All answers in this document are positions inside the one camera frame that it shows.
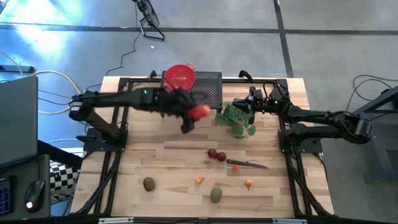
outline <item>concrete floor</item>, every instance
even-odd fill
[[[49,1],[11,0],[0,22],[61,24],[73,26],[135,27],[134,4],[130,0]],[[395,0],[279,0],[286,29],[397,30]],[[152,0],[161,27],[277,29],[273,0]],[[254,77],[286,77],[279,34],[166,32],[166,41],[139,37],[137,52],[124,58],[124,68],[109,75],[148,75],[176,63],[191,62],[197,70],[220,71],[236,76],[241,69]],[[117,67],[120,56],[132,49],[136,32],[42,31],[33,25],[18,30],[0,30],[0,49],[21,65],[38,70],[69,74],[81,88],[100,83],[106,71]],[[304,78],[314,110],[344,110],[356,75],[369,74],[398,78],[396,35],[298,35],[287,34],[294,77]],[[3,57],[0,63],[9,64]],[[17,75],[2,73],[3,79]],[[62,77],[45,74],[39,88],[73,95],[73,87]],[[364,84],[360,92],[374,98],[385,89],[380,83]],[[65,99],[40,93],[50,100]],[[365,101],[355,96],[353,111]],[[39,108],[56,111],[62,106],[40,102]],[[377,121],[392,126],[394,115]],[[84,125],[68,113],[39,115],[39,139],[74,138]],[[398,182],[365,184],[363,174],[376,172],[376,163],[367,145],[343,140],[322,140],[324,161],[335,213],[341,217],[398,222]],[[77,141],[55,143],[78,147]]]

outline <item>white cable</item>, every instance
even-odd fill
[[[45,143],[51,143],[51,142],[59,142],[59,141],[79,141],[77,139],[56,139],[56,140],[51,140]]]
[[[6,56],[9,60],[11,60],[11,61],[16,65],[16,67],[18,68],[19,72],[21,73],[21,77],[23,78],[23,77],[24,77],[24,74],[23,74],[21,68],[19,67],[18,63],[17,63],[16,61],[14,61],[12,58],[10,58],[8,55],[6,55],[4,52],[0,51],[0,53],[2,53],[4,56]],[[75,83],[68,75],[66,75],[66,74],[64,74],[64,73],[61,73],[61,72],[52,71],[52,70],[39,71],[39,72],[33,73],[32,75],[38,75],[38,74],[41,74],[41,73],[55,73],[55,74],[58,74],[58,75],[62,75],[62,76],[64,76],[65,78],[67,78],[67,79],[72,83],[72,85],[75,87],[76,91],[77,91],[79,94],[81,93],[81,91],[79,90],[79,88],[78,88],[78,86],[76,85],[76,83]],[[60,113],[63,113],[63,112],[65,112],[65,111],[68,111],[69,109],[70,109],[70,107],[67,106],[65,109],[63,109],[63,110],[61,110],[61,111],[56,111],[56,112],[38,111],[38,112],[39,112],[39,113],[42,113],[42,114],[60,114]]]

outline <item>wooden tabletop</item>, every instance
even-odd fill
[[[101,91],[117,91],[119,79],[104,77]],[[309,109],[303,79],[288,78],[287,82],[292,103]],[[261,84],[223,84],[223,101],[246,97],[250,86],[262,89]],[[266,88],[270,93],[272,86]],[[112,108],[98,108],[96,112],[111,121]],[[129,137],[119,166],[112,216],[293,217],[285,157],[277,140],[277,116],[257,113],[256,134],[236,140],[228,126],[215,123],[215,114],[212,111],[208,118],[195,123],[192,132],[182,134],[181,119],[161,118],[158,113],[131,108],[127,119]],[[232,165],[210,159],[206,154],[209,148],[224,152],[230,159],[262,164],[270,169],[240,167],[239,172],[233,172]],[[81,208],[97,187],[103,157],[103,152],[96,152],[83,161],[73,212]],[[322,164],[312,154],[302,154],[302,157],[309,189],[325,209],[333,213]],[[198,176],[205,178],[201,185],[195,184]],[[154,179],[154,191],[144,190],[145,177]],[[250,190],[244,185],[246,179],[253,180]],[[219,203],[210,202],[214,186],[223,190]],[[102,210],[108,187],[104,192]],[[301,190],[297,193],[304,211]]]

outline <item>green fruit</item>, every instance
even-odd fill
[[[221,196],[223,195],[223,190],[219,187],[213,187],[210,193],[210,200],[213,203],[217,203],[221,200]]]
[[[151,177],[146,177],[142,183],[146,191],[151,191],[155,189],[155,182]]]

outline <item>knife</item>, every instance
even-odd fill
[[[231,160],[231,159],[227,159],[226,163],[228,164],[235,164],[235,165],[241,165],[241,166],[251,166],[251,167],[257,167],[257,168],[264,168],[264,169],[269,169],[266,166],[263,165],[259,165],[259,164],[253,164],[251,162],[241,162],[241,161],[235,161],[235,160]]]

